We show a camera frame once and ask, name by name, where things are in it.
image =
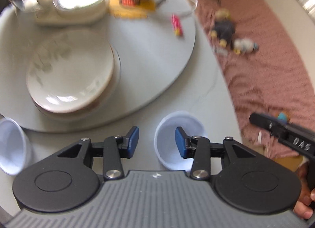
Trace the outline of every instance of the wrinkled fabric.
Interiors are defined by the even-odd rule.
[[[235,38],[250,38],[259,45],[256,53],[227,57],[217,54],[228,85],[241,133],[257,143],[259,128],[249,123],[253,112],[276,116],[285,111],[290,122],[315,130],[315,95],[298,51],[278,18],[264,0],[198,0],[196,15],[208,34],[219,8],[231,12]],[[213,47],[217,40],[209,41]],[[265,156],[297,156],[291,149],[262,131]]]

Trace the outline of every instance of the pink blanket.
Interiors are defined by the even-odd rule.
[[[315,95],[308,73],[285,29],[264,0],[198,0],[196,14],[206,34],[220,7],[230,10],[237,38],[250,38],[259,45],[257,53],[217,59],[228,85],[241,133],[257,144],[260,129],[249,124],[252,112],[276,115],[286,111],[291,122],[315,130]],[[263,132],[265,156],[295,156]]]

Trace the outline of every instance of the white table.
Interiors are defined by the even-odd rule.
[[[199,23],[194,51],[187,67],[175,83],[148,106],[98,129],[71,134],[43,134],[34,131],[26,131],[26,134],[34,148],[34,161],[39,161],[82,137],[100,142],[108,136],[125,135],[131,126],[138,126],[140,138],[135,154],[130,160],[122,160],[125,173],[131,169],[161,170],[163,167],[153,147],[155,129],[163,117],[178,110],[196,116],[203,123],[212,142],[222,142],[225,136],[233,136],[241,142],[224,77]],[[93,170],[101,174],[101,159],[94,160]],[[212,173],[220,170],[220,160],[213,160]],[[19,211],[11,189],[13,179],[0,171],[0,206],[11,215]]]

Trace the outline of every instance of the white lettering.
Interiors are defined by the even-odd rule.
[[[299,141],[300,141],[300,139],[296,137],[296,138],[294,139],[293,144],[296,145]]]
[[[311,146],[311,144],[306,144],[304,150],[305,150],[305,151],[308,151],[308,150],[310,149],[310,146]]]

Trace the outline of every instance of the plate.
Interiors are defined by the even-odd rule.
[[[94,102],[110,82],[113,70],[113,52],[102,35],[85,28],[65,30],[36,49],[26,84],[38,106],[69,113]]]
[[[121,78],[121,63],[120,63],[119,54],[113,47],[112,47],[112,51],[113,51],[113,56],[114,56],[113,75],[106,89],[95,101],[93,101],[91,104],[89,104],[85,108],[78,110],[76,112],[71,112],[71,113],[49,112],[41,108],[38,104],[34,103],[35,106],[38,108],[38,110],[40,110],[40,112],[42,112],[48,118],[61,121],[61,122],[73,122],[73,121],[81,120],[89,115],[92,115],[97,110],[99,110],[103,105],[105,105],[105,103],[113,95]]]

